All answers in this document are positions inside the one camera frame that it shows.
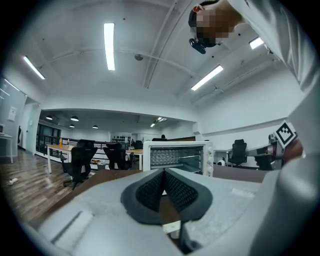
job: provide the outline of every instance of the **toaster oven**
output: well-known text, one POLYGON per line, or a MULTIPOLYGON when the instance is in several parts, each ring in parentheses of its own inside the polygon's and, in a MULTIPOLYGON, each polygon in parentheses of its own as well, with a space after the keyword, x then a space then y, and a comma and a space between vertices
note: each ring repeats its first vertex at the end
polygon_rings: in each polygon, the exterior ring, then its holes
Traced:
POLYGON ((177 168, 212 176, 214 170, 211 141, 146 141, 143 144, 143 170, 177 168))

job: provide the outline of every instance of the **white sleeve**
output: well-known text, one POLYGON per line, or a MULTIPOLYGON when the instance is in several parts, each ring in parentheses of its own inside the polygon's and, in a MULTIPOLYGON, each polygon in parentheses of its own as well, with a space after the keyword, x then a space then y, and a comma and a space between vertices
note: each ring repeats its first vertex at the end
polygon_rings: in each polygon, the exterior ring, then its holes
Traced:
POLYGON ((293 14, 276 0, 228 0, 296 77, 302 91, 320 83, 320 61, 293 14))

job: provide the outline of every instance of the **person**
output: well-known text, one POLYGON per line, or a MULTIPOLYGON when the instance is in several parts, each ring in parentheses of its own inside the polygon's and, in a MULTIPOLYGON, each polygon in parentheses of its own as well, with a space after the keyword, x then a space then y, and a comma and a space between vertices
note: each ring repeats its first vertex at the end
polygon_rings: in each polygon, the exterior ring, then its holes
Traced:
MULTIPOLYGON (((200 42, 223 43, 235 27, 248 23, 266 46, 295 76, 307 93, 320 85, 320 61, 317 51, 296 18, 275 0, 214 0, 193 7, 189 26, 200 42)), ((298 140, 286 149, 286 161, 301 156, 298 140)))

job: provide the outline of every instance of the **wooden floor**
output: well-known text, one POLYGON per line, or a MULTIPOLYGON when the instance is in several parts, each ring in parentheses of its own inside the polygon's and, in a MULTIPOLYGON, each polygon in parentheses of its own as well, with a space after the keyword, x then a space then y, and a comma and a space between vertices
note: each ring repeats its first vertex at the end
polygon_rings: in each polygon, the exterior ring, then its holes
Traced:
POLYGON ((50 174, 46 158, 23 150, 18 150, 14 163, 0 163, 1 187, 18 219, 29 222, 72 191, 70 185, 63 187, 70 176, 61 163, 51 161, 51 170, 50 174), (6 185, 13 178, 18 181, 6 185))

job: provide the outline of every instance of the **door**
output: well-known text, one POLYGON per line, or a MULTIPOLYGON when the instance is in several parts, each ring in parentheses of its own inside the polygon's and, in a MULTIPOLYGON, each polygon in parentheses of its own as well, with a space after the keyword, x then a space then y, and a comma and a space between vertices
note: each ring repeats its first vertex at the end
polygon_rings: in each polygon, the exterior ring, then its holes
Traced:
POLYGON ((33 155, 36 153, 36 137, 40 112, 40 105, 38 103, 32 104, 26 130, 25 150, 31 152, 33 155))

